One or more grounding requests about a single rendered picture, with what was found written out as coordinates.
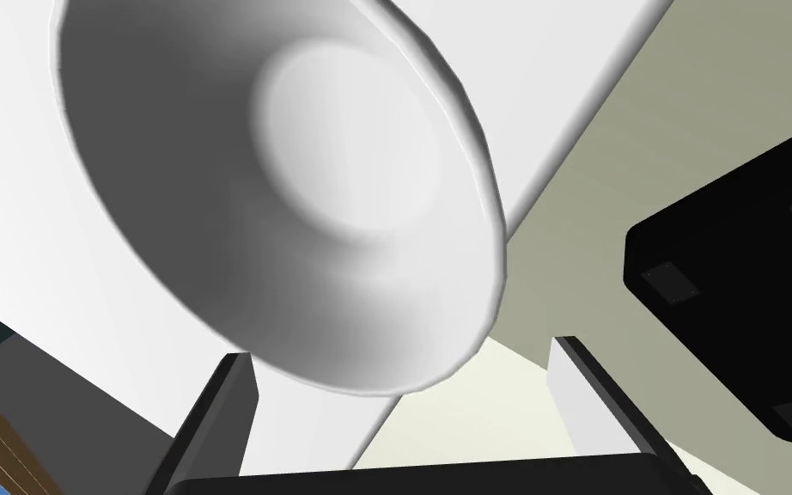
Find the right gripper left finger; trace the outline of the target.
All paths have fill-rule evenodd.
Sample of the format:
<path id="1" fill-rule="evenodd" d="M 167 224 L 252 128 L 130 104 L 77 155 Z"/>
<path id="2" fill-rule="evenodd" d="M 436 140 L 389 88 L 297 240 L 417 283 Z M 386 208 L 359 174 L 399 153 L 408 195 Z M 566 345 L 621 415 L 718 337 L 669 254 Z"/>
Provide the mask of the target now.
<path id="1" fill-rule="evenodd" d="M 186 495 L 193 481 L 237 478 L 258 400 L 252 355 L 225 355 L 157 464 L 144 495 Z"/>

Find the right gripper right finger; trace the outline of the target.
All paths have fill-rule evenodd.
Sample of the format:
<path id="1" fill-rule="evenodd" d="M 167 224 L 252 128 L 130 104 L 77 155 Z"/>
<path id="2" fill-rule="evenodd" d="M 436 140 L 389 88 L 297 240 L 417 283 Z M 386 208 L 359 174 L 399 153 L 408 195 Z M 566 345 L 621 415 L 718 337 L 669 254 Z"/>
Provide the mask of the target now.
<path id="1" fill-rule="evenodd" d="M 581 459 L 641 468 L 626 495 L 695 495 L 694 475 L 575 335 L 552 339 L 546 384 Z"/>

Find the black box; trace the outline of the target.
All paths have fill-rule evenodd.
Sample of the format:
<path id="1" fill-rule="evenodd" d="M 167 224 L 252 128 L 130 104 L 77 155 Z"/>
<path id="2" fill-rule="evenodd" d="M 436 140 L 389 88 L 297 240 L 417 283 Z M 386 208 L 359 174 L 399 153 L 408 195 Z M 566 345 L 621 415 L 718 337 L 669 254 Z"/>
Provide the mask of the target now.
<path id="1" fill-rule="evenodd" d="M 623 281 L 792 443 L 792 137 L 631 226 Z"/>

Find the white bowl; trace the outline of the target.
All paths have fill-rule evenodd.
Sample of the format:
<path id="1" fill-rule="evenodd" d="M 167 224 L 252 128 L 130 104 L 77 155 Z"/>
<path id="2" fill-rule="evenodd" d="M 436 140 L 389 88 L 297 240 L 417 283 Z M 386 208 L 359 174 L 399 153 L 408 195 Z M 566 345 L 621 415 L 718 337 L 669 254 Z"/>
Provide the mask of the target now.
<path id="1" fill-rule="evenodd" d="M 180 303 L 288 376 L 434 385 L 505 283 L 484 134 L 393 0 L 66 0 L 79 161 Z"/>

